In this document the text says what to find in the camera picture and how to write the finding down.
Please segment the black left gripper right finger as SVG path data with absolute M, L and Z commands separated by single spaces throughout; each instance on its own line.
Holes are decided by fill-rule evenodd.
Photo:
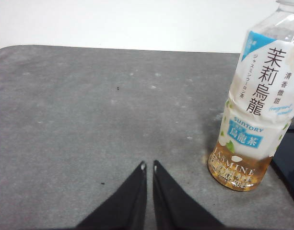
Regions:
M 153 162 L 153 203 L 158 230 L 223 229 L 223 224 L 189 196 L 157 160 Z

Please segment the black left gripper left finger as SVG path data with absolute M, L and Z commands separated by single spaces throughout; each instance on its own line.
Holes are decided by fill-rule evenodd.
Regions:
M 142 161 L 117 191 L 89 214 L 78 230 L 142 230 L 147 203 L 147 166 Z

